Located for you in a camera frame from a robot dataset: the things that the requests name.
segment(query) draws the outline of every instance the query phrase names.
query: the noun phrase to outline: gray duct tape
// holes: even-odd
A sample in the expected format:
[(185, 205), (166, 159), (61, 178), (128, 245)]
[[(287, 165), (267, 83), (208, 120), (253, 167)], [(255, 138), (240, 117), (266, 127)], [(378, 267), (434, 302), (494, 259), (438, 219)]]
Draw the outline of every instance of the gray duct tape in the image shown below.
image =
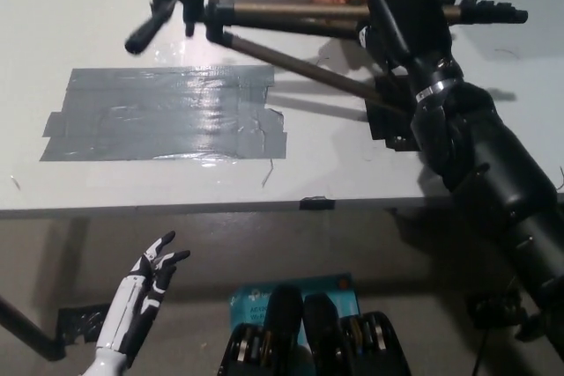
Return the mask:
[(41, 160), (283, 159), (270, 66), (73, 70)]

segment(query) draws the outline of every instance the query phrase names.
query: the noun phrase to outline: white and black robotic hand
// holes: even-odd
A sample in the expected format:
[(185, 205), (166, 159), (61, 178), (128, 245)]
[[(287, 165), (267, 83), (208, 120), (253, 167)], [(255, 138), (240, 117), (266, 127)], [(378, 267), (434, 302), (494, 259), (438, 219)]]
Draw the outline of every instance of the white and black robotic hand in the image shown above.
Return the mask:
[(174, 236), (171, 231), (153, 243), (120, 283), (96, 343), (96, 358), (84, 376), (118, 376), (133, 364), (157, 317), (176, 263), (190, 256), (190, 251), (159, 256)]

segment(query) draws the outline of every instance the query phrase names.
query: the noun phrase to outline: black cable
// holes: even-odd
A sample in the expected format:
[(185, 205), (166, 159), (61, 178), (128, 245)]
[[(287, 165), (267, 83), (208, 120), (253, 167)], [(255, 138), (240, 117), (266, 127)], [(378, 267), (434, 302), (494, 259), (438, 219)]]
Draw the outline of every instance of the black cable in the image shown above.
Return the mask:
[(482, 344), (479, 346), (478, 355), (476, 356), (476, 363), (474, 363), (474, 370), (472, 370), (472, 376), (478, 375), (479, 365), (482, 363), (482, 358), (484, 358), (484, 353), (486, 352), (487, 338), (490, 335), (490, 329), (484, 331), (482, 336)]

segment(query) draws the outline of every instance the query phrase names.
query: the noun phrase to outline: silver ring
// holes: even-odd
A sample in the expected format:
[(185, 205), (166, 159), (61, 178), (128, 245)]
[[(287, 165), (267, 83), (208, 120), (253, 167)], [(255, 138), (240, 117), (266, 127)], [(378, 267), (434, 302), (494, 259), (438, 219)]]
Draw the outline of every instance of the silver ring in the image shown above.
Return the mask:
[(425, 99), (429, 96), (432, 96), (434, 94), (438, 94), (439, 92), (442, 92), (444, 89), (449, 88), (452, 85), (457, 84), (459, 82), (460, 82), (460, 79), (458, 79), (458, 78), (444, 79), (442, 81), (439, 81), (438, 83), (434, 83), (433, 85), (427, 87), (425, 90), (421, 90), (415, 96), (415, 99), (419, 103), (423, 99)]

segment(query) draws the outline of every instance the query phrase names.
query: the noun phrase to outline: floor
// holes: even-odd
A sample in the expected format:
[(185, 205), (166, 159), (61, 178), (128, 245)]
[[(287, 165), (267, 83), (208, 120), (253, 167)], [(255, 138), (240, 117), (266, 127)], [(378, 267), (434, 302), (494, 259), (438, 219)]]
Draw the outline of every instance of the floor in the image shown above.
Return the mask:
[[(192, 256), (176, 272), (131, 375), (216, 374), (229, 337), (227, 298), (239, 285), (342, 271), (352, 272), (362, 311), (390, 317), (414, 375), (471, 374), (481, 334), (464, 295), (502, 290), (513, 274), (451, 215), (436, 213), (439, 224), (350, 210), (2, 221), (0, 293), (53, 333), (59, 307), (111, 300), (139, 254), (175, 229), (174, 247)], [(67, 352), (46, 363), (0, 329), (2, 374), (77, 375), (94, 347)], [(501, 331), (480, 374), (563, 371), (545, 339), (523, 345)]]

